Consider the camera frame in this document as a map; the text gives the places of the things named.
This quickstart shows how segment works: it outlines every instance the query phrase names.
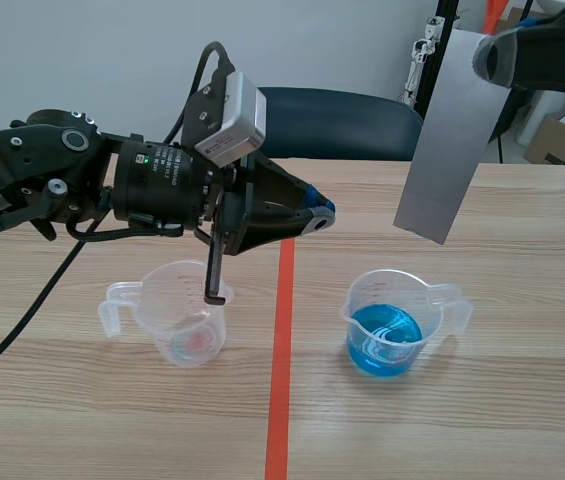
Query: robotic arm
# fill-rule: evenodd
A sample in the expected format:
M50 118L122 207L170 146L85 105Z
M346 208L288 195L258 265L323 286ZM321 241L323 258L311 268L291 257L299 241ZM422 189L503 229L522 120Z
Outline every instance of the robotic arm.
M212 50L221 61L198 90ZM63 223L73 237L89 242L193 230L209 245L205 300L221 305L223 254L332 225L334 205L257 150L266 134L264 95L235 71L217 43L205 49L200 66L183 114L163 143L104 133L85 114L60 110L41 110L0 130L0 232L31 222L54 240L54 224ZM181 144L171 144L180 126ZM112 154L118 154L114 184L104 187ZM110 208L129 228L77 229Z

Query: chair backrest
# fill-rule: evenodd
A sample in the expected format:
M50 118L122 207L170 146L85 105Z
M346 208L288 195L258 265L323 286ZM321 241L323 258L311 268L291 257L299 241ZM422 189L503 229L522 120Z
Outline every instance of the chair backrest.
M261 88L270 158L410 161L422 119L402 103L313 88Z

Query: measuring cup with blue liquid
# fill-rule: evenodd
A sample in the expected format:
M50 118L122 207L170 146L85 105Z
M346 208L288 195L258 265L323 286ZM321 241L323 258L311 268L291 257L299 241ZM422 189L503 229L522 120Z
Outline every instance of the measuring cup with blue liquid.
M349 322L349 355L362 370L392 377L406 372L426 343L450 322L462 335L473 305L458 285L429 285L400 270L375 270L359 277L340 309Z

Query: orange stripe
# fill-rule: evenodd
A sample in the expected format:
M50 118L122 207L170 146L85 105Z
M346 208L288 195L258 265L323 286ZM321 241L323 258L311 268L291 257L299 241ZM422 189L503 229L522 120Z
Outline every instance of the orange stripe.
M291 391L291 324L295 240L283 240L278 267L278 298L273 334L273 364L266 437L265 480L286 480L289 460L289 394Z

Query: measuring cup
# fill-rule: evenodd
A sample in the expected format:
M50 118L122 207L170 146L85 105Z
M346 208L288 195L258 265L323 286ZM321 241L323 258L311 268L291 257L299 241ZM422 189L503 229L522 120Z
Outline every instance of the measuring cup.
M460 286L428 285L389 269L355 280L340 309L349 322L349 355L363 370L384 377L407 371L444 319L454 335L462 335L472 313Z
M114 283L98 314L107 337L120 335L120 307L131 310L135 322L146 330L169 362L192 367L215 357L226 339L224 307L204 302L206 265L187 260L164 265L141 282ZM220 280L226 304L233 290Z

